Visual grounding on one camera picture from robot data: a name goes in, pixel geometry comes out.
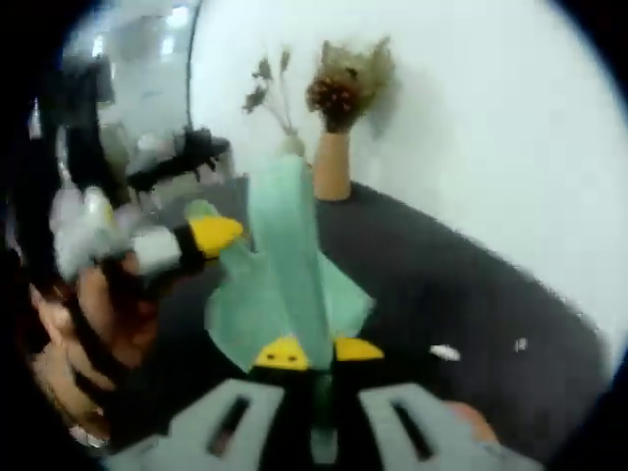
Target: dried flower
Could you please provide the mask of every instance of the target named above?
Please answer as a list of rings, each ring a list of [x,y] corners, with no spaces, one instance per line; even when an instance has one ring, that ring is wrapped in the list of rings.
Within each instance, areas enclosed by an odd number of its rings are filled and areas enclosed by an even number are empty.
[[[288,97],[284,72],[288,69],[290,51],[284,47],[280,61],[279,83],[273,80],[273,71],[268,57],[263,57],[257,65],[257,70],[251,74],[257,83],[255,89],[246,95],[242,110],[251,114],[257,107],[263,106],[277,120],[286,134],[296,133],[289,115]]]
[[[321,60],[306,91],[310,111],[320,112],[328,132],[347,132],[370,108],[393,77],[390,39],[381,39],[368,54],[323,43]]]
[[[272,80],[273,73],[271,72],[271,65],[268,62],[268,57],[264,57],[257,65],[257,72],[253,73],[254,79]]]
[[[242,106],[242,109],[246,112],[246,114],[250,115],[255,108],[264,103],[267,93],[268,89],[263,88],[261,85],[257,85],[252,93],[246,95],[244,106]]]

